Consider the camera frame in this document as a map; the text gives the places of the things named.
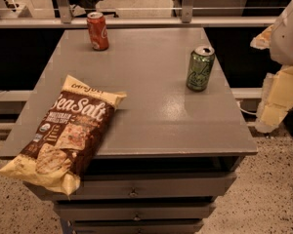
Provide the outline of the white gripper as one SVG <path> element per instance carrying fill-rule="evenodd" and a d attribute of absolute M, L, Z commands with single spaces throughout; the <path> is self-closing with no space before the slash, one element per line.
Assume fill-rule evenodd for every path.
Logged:
<path fill-rule="evenodd" d="M 254 37 L 250 46 L 270 49 L 272 60 L 283 66 L 276 74 L 268 73 L 262 87 L 262 100 L 258 105 L 255 129 L 271 133 L 277 129 L 289 110 L 293 108 L 293 0 L 276 19 Z"/>

